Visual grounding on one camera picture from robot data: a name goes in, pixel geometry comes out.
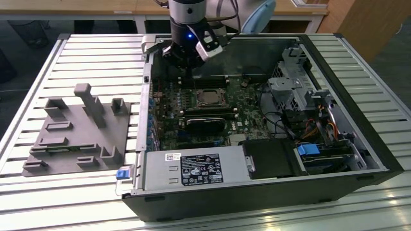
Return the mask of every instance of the table leg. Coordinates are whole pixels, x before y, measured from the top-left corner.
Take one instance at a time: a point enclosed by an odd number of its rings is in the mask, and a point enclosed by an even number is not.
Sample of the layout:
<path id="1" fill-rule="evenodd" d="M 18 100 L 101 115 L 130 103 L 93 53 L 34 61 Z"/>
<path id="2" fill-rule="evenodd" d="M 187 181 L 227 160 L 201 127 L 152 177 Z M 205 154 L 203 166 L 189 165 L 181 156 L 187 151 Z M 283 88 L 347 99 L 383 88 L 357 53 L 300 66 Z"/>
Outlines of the table leg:
<path id="1" fill-rule="evenodd" d="M 319 16 L 312 16 L 312 19 L 308 23 L 307 29 L 305 29 L 305 34 L 315 34 L 316 30 L 320 27 L 321 21 L 323 21 L 323 17 L 321 15 Z"/>
<path id="2" fill-rule="evenodd" d="M 137 26 L 137 33 L 138 34 L 145 34 L 147 30 L 145 30 L 145 15 L 136 15 L 134 16 L 134 22 L 136 22 L 136 26 Z"/>

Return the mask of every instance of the green motherboard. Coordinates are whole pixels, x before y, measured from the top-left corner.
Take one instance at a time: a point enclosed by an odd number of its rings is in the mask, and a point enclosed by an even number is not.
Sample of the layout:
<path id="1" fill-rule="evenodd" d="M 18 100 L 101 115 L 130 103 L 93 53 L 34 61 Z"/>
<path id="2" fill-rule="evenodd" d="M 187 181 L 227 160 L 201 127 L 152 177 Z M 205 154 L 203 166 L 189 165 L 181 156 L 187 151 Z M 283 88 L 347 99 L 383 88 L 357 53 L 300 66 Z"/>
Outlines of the green motherboard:
<path id="1" fill-rule="evenodd" d="M 171 83 L 156 93 L 160 150 L 237 145 L 239 141 L 269 137 L 257 106 L 260 83 L 247 83 L 243 77 L 227 77 L 224 88 L 181 89 Z M 233 110 L 235 118 L 223 120 L 221 131 L 208 135 L 191 134 L 181 126 L 184 110 L 217 108 Z"/>

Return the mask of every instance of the motherboard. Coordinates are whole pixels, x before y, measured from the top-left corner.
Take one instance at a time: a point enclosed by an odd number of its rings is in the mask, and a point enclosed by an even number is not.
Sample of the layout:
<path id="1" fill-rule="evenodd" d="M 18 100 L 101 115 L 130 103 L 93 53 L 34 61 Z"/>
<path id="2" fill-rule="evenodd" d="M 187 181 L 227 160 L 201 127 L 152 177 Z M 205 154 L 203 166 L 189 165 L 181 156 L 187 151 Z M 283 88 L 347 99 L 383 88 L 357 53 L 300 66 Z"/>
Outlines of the motherboard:
<path id="1" fill-rule="evenodd" d="M 155 84 L 160 150 L 235 146 L 269 137 L 248 76 L 179 79 Z"/>

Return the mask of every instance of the aluminum table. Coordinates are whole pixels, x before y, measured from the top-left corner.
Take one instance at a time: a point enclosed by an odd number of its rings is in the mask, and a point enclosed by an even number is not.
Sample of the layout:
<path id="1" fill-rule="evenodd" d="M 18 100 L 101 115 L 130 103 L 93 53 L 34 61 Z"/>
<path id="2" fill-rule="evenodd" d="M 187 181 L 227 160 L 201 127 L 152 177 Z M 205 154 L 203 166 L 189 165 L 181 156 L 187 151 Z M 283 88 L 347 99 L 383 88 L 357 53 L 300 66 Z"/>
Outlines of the aluminum table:
<path id="1" fill-rule="evenodd" d="M 143 35 L 60 37 L 0 142 L 0 230 L 393 230 L 411 223 L 411 112 L 344 38 L 309 35 L 325 61 L 388 145 L 405 172 L 339 201 L 265 209 L 173 222 L 144 223 L 121 202 L 116 171 L 25 178 L 22 164 L 44 118 L 46 98 L 73 97 L 76 83 L 89 83 L 102 103 L 132 103 L 124 165 L 134 162 L 143 82 Z"/>

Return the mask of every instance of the sticker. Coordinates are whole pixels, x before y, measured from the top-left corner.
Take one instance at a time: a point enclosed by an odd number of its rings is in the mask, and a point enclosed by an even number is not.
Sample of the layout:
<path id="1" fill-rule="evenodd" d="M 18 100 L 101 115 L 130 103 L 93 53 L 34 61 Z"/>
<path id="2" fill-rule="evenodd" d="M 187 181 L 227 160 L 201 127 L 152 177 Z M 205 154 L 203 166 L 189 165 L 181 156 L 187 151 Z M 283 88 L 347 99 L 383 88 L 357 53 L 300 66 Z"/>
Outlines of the sticker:
<path id="1" fill-rule="evenodd" d="M 133 13 L 132 11 L 114 11 L 114 13 Z"/>
<path id="2" fill-rule="evenodd" d="M 219 154 L 179 156 L 179 158 L 184 186 L 223 183 Z"/>
<path id="3" fill-rule="evenodd" d="M 180 153 L 165 153 L 165 161 L 180 160 Z"/>

